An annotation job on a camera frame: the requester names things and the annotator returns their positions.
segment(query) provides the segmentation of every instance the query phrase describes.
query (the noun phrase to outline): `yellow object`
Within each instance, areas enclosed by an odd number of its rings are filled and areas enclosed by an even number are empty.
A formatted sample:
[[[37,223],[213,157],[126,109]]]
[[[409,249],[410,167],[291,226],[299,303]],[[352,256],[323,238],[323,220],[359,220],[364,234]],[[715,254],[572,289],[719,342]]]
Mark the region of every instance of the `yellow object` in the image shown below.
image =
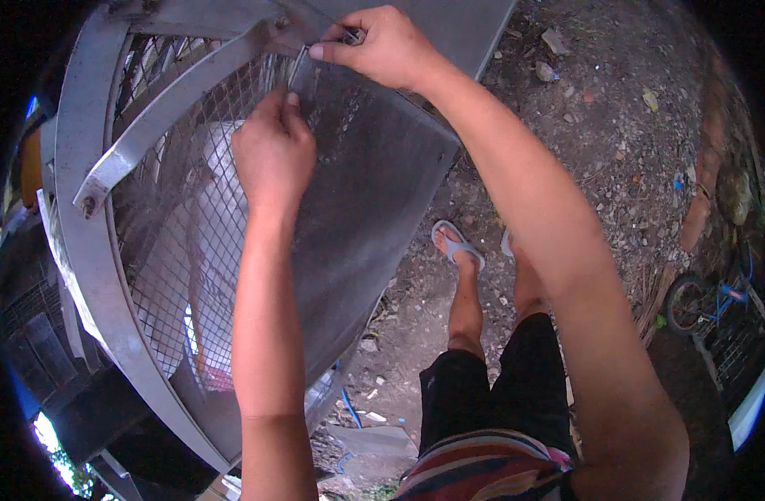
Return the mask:
[[[38,189],[43,187],[43,162],[40,160],[40,129],[27,135],[21,143],[21,196],[23,206],[31,208],[37,202]]]

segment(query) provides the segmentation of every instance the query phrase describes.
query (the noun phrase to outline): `left hand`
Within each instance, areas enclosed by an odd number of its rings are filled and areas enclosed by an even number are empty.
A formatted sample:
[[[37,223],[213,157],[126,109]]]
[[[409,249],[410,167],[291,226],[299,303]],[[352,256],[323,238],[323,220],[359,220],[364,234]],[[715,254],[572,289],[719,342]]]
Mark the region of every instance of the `left hand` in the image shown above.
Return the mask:
[[[280,87],[266,95],[232,134],[232,154],[249,213],[294,219],[316,165],[316,139],[299,113],[299,97]]]

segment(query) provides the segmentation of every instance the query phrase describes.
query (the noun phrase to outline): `blue hose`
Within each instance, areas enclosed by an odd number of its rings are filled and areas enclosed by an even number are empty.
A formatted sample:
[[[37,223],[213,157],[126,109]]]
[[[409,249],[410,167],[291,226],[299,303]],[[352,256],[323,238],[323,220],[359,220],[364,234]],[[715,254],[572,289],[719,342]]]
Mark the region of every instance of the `blue hose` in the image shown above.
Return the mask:
[[[352,415],[352,418],[354,419],[354,422],[357,424],[358,428],[362,428],[363,425],[360,424],[360,417],[357,416],[357,413],[354,411],[354,407],[352,404],[348,402],[348,396],[346,395],[346,389],[341,388],[341,396],[343,396],[343,403],[346,404],[346,408],[348,409],[348,413]]]

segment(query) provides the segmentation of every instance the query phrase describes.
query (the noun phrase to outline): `flip-flop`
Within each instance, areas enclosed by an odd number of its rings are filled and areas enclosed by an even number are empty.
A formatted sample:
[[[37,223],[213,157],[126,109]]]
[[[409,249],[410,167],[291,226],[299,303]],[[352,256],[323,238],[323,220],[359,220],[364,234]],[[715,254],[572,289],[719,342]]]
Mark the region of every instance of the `flip-flop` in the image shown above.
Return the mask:
[[[499,247],[502,249],[502,254],[508,257],[514,257],[513,251],[510,250],[510,230],[505,228],[505,234],[502,235],[502,243],[499,244]]]
[[[448,229],[452,230],[455,235],[457,235],[460,238],[459,242],[455,242],[454,240],[451,240],[447,235],[444,235],[444,240],[447,241],[447,257],[449,258],[449,261],[452,261],[454,263],[454,253],[457,251],[468,251],[475,256],[477,256],[477,259],[480,261],[480,268],[479,271],[482,271],[483,268],[485,268],[485,258],[482,257],[482,254],[477,251],[476,248],[472,247],[471,244],[469,244],[468,240],[466,240],[466,237],[463,236],[462,233],[460,233],[460,230],[457,229],[457,227],[451,223],[449,223],[447,220],[440,220],[433,226],[432,231],[432,241],[435,243],[435,234],[437,233],[437,230],[441,226],[446,226]]]

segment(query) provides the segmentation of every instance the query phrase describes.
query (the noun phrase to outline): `leg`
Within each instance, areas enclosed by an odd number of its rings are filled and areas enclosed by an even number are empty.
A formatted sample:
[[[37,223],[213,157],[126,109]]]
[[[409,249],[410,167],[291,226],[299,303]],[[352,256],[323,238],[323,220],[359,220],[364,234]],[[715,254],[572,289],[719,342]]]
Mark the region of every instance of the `leg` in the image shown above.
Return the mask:
[[[434,241],[444,253],[446,238],[460,241],[452,230],[439,229]],[[485,423],[489,387],[485,354],[480,346],[479,263],[468,252],[455,253],[454,260],[460,270],[460,281],[449,312],[447,352],[420,374],[422,442],[419,455],[444,438],[479,430]]]
[[[549,305],[535,269],[511,240],[518,272],[517,326],[499,361],[502,373],[490,393],[493,426],[521,431],[571,453],[566,376]]]
[[[435,246],[447,253],[446,238],[455,242],[460,237],[449,228],[439,228],[435,235]],[[460,281],[449,311],[449,340],[447,349],[465,349],[485,362],[485,352],[480,345],[482,335],[482,306],[477,291],[479,261],[471,253],[457,252],[454,262],[460,272]]]

